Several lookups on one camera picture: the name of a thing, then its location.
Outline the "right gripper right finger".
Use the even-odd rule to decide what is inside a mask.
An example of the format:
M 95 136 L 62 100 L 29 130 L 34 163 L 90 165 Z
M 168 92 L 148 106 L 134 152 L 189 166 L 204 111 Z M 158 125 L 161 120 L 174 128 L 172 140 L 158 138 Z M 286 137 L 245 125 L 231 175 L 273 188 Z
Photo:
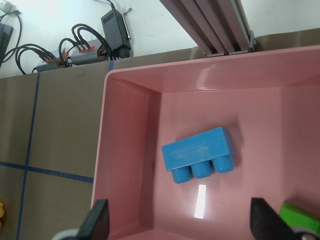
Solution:
M 250 231 L 256 240 L 318 240 L 311 230 L 288 226 L 264 198 L 250 202 Z

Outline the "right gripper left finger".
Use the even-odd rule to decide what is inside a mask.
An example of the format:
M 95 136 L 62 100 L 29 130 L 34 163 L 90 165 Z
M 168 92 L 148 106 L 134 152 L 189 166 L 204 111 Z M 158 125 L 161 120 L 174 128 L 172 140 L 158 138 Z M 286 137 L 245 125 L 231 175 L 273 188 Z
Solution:
M 110 234 L 110 211 L 107 199 L 97 200 L 79 229 L 56 233 L 54 240 L 107 240 Z

